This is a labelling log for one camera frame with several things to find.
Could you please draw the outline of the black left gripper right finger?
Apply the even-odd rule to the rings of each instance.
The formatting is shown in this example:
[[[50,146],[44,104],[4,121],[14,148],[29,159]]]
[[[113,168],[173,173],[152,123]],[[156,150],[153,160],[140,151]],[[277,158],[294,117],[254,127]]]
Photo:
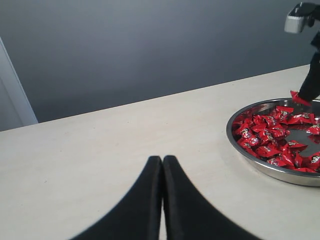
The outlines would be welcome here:
[[[163,159],[163,195],[168,240],[258,240],[224,216],[190,181],[178,159]]]

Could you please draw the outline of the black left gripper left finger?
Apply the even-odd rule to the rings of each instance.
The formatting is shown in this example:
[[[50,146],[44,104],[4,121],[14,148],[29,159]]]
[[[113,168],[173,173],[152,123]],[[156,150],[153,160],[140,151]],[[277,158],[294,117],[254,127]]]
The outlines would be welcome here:
[[[126,195],[74,240],[158,240],[162,215],[163,163],[150,156]]]

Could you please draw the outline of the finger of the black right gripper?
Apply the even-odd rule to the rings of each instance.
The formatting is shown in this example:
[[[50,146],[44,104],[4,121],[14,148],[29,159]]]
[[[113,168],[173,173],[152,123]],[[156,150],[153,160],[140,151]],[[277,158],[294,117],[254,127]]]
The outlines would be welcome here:
[[[315,53],[311,59],[308,74],[299,90],[298,96],[311,102],[320,95],[320,54]]]

